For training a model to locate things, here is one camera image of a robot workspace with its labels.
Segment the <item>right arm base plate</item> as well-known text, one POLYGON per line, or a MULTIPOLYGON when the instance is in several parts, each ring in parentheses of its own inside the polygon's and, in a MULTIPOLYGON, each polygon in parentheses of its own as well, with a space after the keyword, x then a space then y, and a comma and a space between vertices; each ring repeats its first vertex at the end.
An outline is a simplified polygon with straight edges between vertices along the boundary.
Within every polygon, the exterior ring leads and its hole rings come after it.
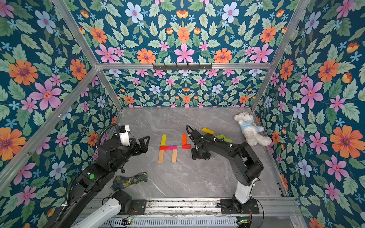
POLYGON ((221 209, 222 214, 257 215, 260 213, 256 199, 250 199, 244 204, 241 204, 236 199, 221 199, 220 202, 217 203, 216 207, 221 209))

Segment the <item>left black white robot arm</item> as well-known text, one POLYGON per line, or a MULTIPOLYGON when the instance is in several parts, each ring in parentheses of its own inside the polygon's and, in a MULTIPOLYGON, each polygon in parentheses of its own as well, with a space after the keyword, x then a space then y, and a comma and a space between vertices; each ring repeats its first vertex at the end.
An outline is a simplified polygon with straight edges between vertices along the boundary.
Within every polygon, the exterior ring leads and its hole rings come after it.
POLYGON ((66 198, 46 224, 47 228, 70 228, 84 208, 104 189, 132 156, 149 149, 150 136, 135 139, 127 126, 105 127, 96 142, 98 159, 76 174, 68 184, 66 198))

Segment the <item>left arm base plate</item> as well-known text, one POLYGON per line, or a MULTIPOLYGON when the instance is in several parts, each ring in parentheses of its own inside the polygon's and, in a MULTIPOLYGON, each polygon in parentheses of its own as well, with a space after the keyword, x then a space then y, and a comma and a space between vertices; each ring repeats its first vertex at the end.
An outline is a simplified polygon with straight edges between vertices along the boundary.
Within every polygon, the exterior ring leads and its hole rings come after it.
POLYGON ((145 199, 132 199, 127 203, 126 215, 144 215, 146 210, 147 200, 145 199))

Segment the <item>long yellow block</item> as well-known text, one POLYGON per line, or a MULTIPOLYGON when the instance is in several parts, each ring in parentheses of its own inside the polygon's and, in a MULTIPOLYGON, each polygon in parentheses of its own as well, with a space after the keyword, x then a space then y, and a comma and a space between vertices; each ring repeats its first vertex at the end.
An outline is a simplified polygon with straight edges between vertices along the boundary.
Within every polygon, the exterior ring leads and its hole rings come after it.
POLYGON ((161 146, 165 146, 166 145, 166 139, 167 139, 167 135, 162 135, 161 146))

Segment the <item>natural wood block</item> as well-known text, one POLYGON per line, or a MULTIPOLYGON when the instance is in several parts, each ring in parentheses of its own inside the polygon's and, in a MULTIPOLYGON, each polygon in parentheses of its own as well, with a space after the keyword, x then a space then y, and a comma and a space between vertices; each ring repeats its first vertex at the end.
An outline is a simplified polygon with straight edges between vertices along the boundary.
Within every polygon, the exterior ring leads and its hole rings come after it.
POLYGON ((164 160, 164 150, 160 150, 158 156, 158 163, 163 163, 163 160, 164 160))
POLYGON ((172 152, 172 162, 173 163, 177 162, 177 149, 174 149, 172 152))

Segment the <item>small red block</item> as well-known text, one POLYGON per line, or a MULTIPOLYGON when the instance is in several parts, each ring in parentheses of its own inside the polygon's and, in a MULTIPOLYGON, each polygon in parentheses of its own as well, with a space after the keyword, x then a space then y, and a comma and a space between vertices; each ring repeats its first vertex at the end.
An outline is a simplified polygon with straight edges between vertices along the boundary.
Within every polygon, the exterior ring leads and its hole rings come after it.
POLYGON ((160 151, 168 151, 169 150, 169 146, 160 146, 159 150, 160 151))

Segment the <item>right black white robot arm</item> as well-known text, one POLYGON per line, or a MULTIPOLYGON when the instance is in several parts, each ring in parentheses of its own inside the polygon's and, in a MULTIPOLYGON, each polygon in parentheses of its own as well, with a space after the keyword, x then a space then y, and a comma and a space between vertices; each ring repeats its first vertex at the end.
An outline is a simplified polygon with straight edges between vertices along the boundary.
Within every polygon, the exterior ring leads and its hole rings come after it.
POLYGON ((211 152, 226 158, 231 165, 238 184, 233 195, 233 205, 236 210, 243 210, 252 198, 252 189, 264 166, 251 146, 228 142, 224 139, 206 133, 201 134, 189 125, 186 126, 187 135, 193 143, 192 159, 209 160, 211 152))

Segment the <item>magenta block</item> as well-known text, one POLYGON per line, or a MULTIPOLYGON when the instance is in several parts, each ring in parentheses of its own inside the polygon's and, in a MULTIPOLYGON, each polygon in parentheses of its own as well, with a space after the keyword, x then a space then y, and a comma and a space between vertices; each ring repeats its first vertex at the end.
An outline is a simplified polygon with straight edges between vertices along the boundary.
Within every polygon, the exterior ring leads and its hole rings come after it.
POLYGON ((173 150, 177 150, 178 147, 177 146, 168 146, 168 151, 173 151, 173 150))

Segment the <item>orange block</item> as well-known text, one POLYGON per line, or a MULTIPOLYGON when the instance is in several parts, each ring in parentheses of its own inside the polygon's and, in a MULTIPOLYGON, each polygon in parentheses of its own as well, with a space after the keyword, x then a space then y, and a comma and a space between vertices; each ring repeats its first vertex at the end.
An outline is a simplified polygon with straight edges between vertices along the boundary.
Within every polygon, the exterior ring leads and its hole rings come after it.
POLYGON ((187 134, 182 135, 182 144, 187 145, 187 134))

